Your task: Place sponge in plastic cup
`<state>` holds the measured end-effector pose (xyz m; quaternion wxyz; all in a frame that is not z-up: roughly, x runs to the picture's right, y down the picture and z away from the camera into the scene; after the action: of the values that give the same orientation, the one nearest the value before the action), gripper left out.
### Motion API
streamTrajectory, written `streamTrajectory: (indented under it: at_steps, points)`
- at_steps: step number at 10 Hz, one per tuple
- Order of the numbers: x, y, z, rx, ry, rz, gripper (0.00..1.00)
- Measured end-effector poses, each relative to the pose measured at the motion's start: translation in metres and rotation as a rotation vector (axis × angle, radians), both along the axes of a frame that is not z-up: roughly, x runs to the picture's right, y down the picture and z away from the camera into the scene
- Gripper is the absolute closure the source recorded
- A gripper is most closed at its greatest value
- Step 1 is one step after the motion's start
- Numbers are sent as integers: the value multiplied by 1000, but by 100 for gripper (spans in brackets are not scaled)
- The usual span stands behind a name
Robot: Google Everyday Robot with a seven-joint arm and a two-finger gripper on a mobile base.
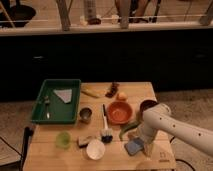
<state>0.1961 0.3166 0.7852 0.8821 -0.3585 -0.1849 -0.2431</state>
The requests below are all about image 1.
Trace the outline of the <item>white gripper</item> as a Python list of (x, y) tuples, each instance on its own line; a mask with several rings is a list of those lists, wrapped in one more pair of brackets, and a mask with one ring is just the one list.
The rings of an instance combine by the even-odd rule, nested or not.
[(150, 157), (152, 155), (153, 146), (154, 146), (153, 142), (154, 142), (155, 137), (157, 135), (157, 130), (155, 130), (154, 128), (151, 128), (146, 123), (141, 123), (137, 127), (137, 134), (138, 134), (139, 138), (144, 143), (145, 155)]

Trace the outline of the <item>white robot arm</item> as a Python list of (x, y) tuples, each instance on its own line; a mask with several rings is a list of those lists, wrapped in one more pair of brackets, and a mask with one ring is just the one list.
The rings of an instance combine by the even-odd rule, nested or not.
[(137, 130), (138, 136), (145, 144), (151, 144), (157, 132), (161, 130), (213, 157), (213, 131), (172, 118), (171, 109), (164, 103), (148, 107), (141, 113), (143, 122)]

